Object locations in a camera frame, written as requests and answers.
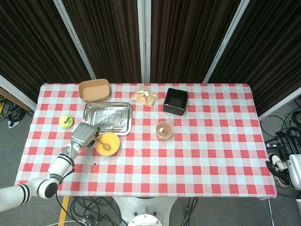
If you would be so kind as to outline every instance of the dark curtain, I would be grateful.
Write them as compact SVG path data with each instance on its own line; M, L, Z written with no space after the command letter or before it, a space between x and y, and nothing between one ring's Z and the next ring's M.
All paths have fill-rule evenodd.
M301 1L250 1L210 83L247 83L258 115L301 87Z
M64 0L97 78L141 82L137 0Z
M91 79L53 1L0 1L0 30L0 74L33 101L45 82Z
M152 0L151 82L203 81L239 0Z

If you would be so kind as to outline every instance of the black box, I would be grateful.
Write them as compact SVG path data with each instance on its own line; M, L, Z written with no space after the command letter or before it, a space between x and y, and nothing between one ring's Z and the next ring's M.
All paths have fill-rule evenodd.
M186 109L187 100L188 92L179 89L168 88L164 100L163 111L172 114L183 115Z

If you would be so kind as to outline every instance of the table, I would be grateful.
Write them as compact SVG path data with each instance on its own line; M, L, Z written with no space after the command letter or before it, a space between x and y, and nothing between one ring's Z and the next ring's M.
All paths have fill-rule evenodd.
M82 121L85 107L78 84L41 86L16 184L47 170ZM225 196L276 197L266 168L263 142L251 89L246 84L144 84L158 94L151 108L131 99L138 84L110 84L110 102L133 106L132 130L120 137L113 156L82 148L75 172L59 186L58 195L73 196ZM169 87L189 92L183 116L163 111ZM74 125L58 125L62 114ZM155 127L174 126L167 142L158 141Z

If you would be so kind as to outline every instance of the tennis ball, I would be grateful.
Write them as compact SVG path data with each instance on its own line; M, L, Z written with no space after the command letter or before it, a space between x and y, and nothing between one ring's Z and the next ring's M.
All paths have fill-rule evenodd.
M68 128L72 126L73 118L70 115L62 115L59 118L58 123L60 124L61 127Z

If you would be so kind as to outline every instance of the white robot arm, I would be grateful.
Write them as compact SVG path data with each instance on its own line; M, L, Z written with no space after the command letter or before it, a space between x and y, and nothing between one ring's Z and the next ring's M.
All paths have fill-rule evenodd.
M81 122L71 136L69 143L49 167L49 179L34 178L23 185L16 185L0 189L0 212L27 203L32 196L49 199L55 195L64 174L70 166L74 170L74 159L81 147L93 145L98 129Z

